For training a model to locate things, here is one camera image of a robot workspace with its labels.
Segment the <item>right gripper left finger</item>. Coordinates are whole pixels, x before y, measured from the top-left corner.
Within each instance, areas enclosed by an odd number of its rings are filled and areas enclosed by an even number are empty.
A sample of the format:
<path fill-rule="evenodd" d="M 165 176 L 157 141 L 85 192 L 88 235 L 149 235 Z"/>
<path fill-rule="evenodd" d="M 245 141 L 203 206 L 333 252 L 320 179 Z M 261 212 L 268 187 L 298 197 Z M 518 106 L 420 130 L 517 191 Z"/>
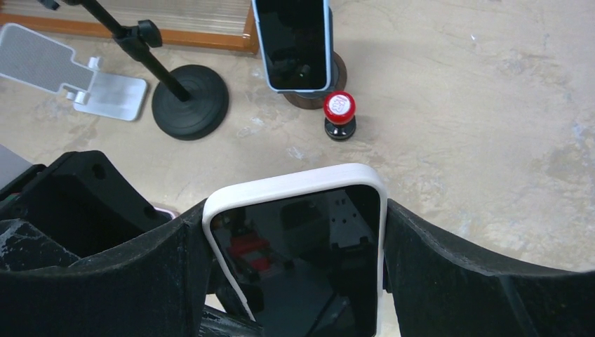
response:
<path fill-rule="evenodd" d="M 1 272 L 2 336 L 198 336 L 213 255 L 203 203 L 68 267 Z"/>

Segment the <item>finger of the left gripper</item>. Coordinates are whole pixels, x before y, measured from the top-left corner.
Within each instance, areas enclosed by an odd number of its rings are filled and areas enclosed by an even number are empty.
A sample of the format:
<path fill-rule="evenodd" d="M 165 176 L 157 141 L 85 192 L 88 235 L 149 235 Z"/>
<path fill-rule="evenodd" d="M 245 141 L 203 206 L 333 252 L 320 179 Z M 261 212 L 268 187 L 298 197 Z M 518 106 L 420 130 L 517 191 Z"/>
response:
<path fill-rule="evenodd" d="M 27 183 L 18 216 L 80 258 L 114 248 L 171 220 L 103 152 L 67 152 Z"/>

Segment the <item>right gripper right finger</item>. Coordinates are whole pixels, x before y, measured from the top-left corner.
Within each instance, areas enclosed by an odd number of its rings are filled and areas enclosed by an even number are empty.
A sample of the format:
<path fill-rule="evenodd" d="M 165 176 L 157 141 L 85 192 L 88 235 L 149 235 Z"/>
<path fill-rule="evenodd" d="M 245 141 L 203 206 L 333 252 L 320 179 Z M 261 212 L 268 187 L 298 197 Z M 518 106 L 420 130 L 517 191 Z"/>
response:
<path fill-rule="evenodd" d="M 594 273 L 485 249 L 389 200 L 385 283 L 402 336 L 593 336 Z"/>

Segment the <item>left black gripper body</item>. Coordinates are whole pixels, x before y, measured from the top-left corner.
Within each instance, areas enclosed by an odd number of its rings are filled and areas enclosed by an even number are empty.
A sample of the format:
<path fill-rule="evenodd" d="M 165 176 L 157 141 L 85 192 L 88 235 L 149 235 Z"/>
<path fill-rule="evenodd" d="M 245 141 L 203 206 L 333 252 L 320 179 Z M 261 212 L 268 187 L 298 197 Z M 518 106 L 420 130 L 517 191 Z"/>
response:
<path fill-rule="evenodd" d="M 81 260 L 71 235 L 72 205 L 59 191 L 54 167 L 33 165 L 1 188 L 1 269 L 68 267 Z"/>

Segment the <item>white case smartphone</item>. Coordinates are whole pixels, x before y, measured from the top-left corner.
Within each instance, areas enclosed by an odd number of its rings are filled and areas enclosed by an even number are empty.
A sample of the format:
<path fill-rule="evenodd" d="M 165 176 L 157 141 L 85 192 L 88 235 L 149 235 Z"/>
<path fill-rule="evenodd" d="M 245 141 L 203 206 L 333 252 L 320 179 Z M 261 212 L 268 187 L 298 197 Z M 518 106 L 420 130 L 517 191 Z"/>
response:
<path fill-rule="evenodd" d="M 376 336 L 386 217 L 376 170 L 349 163 L 221 188 L 202 225 L 266 336 Z"/>

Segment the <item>silver folding phone stand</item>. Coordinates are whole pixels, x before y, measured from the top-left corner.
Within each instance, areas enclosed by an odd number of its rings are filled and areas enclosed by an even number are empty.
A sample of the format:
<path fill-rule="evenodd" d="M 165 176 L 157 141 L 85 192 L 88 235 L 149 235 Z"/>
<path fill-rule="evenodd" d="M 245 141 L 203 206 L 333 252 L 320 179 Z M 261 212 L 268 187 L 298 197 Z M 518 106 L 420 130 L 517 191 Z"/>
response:
<path fill-rule="evenodd" d="M 101 71 L 102 58 L 86 64 L 76 51 L 16 23 L 1 28 L 1 76 L 55 95 L 66 92 L 78 112 L 122 121 L 136 120 L 147 93 L 147 82 Z"/>

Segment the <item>light blue case smartphone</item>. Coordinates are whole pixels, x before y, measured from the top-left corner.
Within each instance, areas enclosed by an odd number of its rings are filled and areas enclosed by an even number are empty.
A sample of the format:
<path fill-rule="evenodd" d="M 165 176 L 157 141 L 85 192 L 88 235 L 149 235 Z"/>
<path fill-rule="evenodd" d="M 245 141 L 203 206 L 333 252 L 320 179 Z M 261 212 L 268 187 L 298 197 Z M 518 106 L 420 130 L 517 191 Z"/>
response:
<path fill-rule="evenodd" d="M 330 86 L 330 2 L 254 0 L 253 15 L 268 86 L 277 93 L 313 93 Z"/>

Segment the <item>pink case smartphone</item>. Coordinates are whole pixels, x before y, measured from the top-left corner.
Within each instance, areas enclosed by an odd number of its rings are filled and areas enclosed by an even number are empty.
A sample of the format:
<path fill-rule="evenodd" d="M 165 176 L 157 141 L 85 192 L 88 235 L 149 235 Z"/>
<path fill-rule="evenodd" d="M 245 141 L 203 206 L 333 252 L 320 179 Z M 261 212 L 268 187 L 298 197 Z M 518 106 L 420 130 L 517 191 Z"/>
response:
<path fill-rule="evenodd" d="M 167 216 L 169 220 L 173 220 L 180 215 L 177 211 L 172 211 L 170 209 L 163 209 L 163 208 L 160 208 L 157 206 L 154 207 L 154 210 L 162 215 Z"/>

